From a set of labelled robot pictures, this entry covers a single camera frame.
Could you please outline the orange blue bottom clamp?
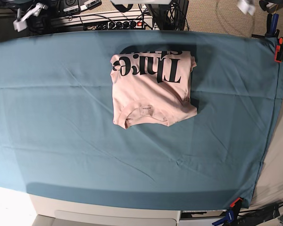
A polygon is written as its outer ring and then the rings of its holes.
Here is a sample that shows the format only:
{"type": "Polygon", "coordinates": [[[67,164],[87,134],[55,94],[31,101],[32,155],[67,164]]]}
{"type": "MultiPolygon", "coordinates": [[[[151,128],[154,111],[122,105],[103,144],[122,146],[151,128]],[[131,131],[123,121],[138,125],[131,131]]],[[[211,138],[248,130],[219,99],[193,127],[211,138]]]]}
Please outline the orange blue bottom clamp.
{"type": "Polygon", "coordinates": [[[212,223],[213,226],[230,226],[231,223],[237,220],[238,214],[241,210],[243,198],[239,197],[230,204],[230,208],[226,211],[225,216],[212,223]]]}

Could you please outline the teal table cloth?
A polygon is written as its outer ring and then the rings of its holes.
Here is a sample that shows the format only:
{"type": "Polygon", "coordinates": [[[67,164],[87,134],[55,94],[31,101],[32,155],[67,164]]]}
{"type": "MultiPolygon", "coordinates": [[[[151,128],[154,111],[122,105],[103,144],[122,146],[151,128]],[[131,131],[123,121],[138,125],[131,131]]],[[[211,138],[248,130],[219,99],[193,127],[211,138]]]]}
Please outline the teal table cloth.
{"type": "Polygon", "coordinates": [[[0,187],[156,210],[248,207],[283,99],[276,38],[110,30],[0,43],[0,187]],[[114,54],[187,50],[197,116],[113,123],[114,54]]]}

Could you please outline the black power strip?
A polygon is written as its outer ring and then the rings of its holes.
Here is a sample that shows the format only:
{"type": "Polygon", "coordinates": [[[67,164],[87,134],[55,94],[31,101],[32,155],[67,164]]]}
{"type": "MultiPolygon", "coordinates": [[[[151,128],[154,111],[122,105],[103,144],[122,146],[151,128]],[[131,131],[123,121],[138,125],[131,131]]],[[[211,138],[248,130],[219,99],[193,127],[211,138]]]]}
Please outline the black power strip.
{"type": "Polygon", "coordinates": [[[108,22],[108,30],[145,30],[142,20],[108,22]]]}

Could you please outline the pink T-shirt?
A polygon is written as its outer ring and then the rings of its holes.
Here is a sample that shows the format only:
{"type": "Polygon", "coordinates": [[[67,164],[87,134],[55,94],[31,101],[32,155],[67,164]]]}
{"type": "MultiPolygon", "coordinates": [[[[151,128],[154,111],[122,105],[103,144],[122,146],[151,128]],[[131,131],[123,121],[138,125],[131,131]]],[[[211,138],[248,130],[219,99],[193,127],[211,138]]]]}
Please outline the pink T-shirt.
{"type": "Polygon", "coordinates": [[[197,115],[191,104],[196,61],[189,51],[118,54],[110,62],[115,125],[171,126],[197,115]]]}

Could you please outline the orange black clamp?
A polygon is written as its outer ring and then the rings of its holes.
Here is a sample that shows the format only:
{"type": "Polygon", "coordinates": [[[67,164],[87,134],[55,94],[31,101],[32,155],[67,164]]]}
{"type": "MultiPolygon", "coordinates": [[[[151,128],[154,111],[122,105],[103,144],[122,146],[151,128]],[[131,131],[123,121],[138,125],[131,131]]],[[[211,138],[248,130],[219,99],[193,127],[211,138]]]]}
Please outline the orange black clamp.
{"type": "Polygon", "coordinates": [[[283,61],[283,37],[280,37],[277,40],[274,60],[278,63],[281,63],[283,61]]]}

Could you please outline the blue spring clamp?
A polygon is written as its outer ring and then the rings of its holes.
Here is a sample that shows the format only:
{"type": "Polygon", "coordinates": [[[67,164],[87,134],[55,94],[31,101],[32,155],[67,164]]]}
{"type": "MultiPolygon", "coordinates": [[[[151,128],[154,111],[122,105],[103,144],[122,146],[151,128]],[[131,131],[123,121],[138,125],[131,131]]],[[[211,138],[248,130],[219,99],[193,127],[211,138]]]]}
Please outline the blue spring clamp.
{"type": "Polygon", "coordinates": [[[264,39],[264,38],[278,38],[280,30],[277,29],[279,15],[277,13],[268,14],[266,19],[266,33],[265,35],[252,34],[252,38],[264,39]]]}

